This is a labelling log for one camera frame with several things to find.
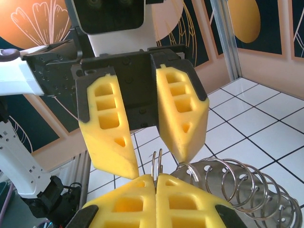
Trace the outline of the metal keyring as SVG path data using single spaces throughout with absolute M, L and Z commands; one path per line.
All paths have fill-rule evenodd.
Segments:
M 162 148 L 160 148 L 158 155 L 156 151 L 154 151 L 152 154 L 151 176 L 155 187 L 157 187 L 158 177 L 162 173 L 162 171 Z

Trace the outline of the aluminium mounting rail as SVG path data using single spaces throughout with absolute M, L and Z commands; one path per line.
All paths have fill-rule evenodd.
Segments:
M 88 152 L 85 151 L 60 166 L 57 166 L 50 173 L 58 176 L 65 186 L 81 186 L 79 206 L 82 207 L 87 200 L 90 168 L 91 159 Z

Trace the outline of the aluminium frame post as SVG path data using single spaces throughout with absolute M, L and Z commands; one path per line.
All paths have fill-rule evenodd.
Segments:
M 227 0 L 210 0 L 230 81 L 243 77 Z

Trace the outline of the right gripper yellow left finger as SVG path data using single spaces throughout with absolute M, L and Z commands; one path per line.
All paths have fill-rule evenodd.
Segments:
M 140 176 L 87 202 L 66 228 L 156 228 L 152 176 Z

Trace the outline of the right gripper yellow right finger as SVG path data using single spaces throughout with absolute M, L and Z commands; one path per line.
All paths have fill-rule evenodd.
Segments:
M 156 190 L 156 228 L 247 228 L 227 201 L 168 174 Z

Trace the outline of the metal spiral ring rack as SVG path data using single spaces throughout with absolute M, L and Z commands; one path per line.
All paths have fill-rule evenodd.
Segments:
M 171 175 L 229 202 L 247 228 L 304 228 L 297 200 L 252 165 L 205 158 L 181 162 Z

